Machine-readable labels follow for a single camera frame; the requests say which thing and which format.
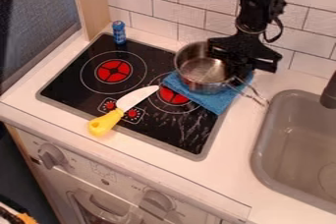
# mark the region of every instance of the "pan handle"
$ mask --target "pan handle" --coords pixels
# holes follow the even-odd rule
[[[246,87],[248,87],[249,89],[251,89],[254,93],[254,95],[250,95],[247,94],[239,89],[237,89],[236,87],[234,87],[233,85],[230,84],[230,82],[226,82],[226,86],[230,87],[231,89],[233,89],[234,91],[236,91],[239,95],[247,97],[252,99],[254,102],[256,102],[257,104],[261,105],[262,107],[266,107],[270,104],[269,100],[263,96],[261,96],[259,94],[259,92],[256,90],[255,87],[253,87],[251,84],[248,84],[247,82],[241,80],[238,77],[233,77],[232,79],[230,79],[230,81],[232,80],[238,80],[241,84],[244,84]]]

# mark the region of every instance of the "metal sink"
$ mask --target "metal sink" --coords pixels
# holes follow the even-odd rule
[[[336,214],[336,110],[318,100],[300,90],[274,96],[252,169],[267,188]]]

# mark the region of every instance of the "oven knob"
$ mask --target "oven knob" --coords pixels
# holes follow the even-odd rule
[[[135,118],[135,117],[137,117],[137,115],[138,115],[138,111],[135,110],[135,109],[129,110],[129,112],[127,113],[127,115],[128,115],[130,118]]]
[[[168,212],[174,209],[174,205],[168,196],[154,190],[145,193],[140,208],[152,215],[164,219]]]
[[[48,170],[56,165],[65,166],[68,164],[63,152],[51,143],[44,143],[38,150],[38,156]]]
[[[105,106],[108,110],[113,110],[115,108],[115,104],[112,101],[107,102]]]

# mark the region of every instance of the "small blue bottle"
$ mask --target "small blue bottle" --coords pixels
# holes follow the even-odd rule
[[[114,42],[124,44],[126,42],[125,24],[122,21],[115,21],[112,25]]]

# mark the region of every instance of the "blue cloth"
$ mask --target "blue cloth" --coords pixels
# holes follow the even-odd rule
[[[250,83],[252,78],[253,74],[250,74],[247,78],[247,83]],[[216,94],[199,94],[191,92],[188,87],[183,84],[177,72],[170,74],[162,83],[217,115],[222,114],[238,95],[238,93],[230,87],[226,87],[223,91]],[[244,88],[244,84],[237,86],[238,90],[243,90]]]

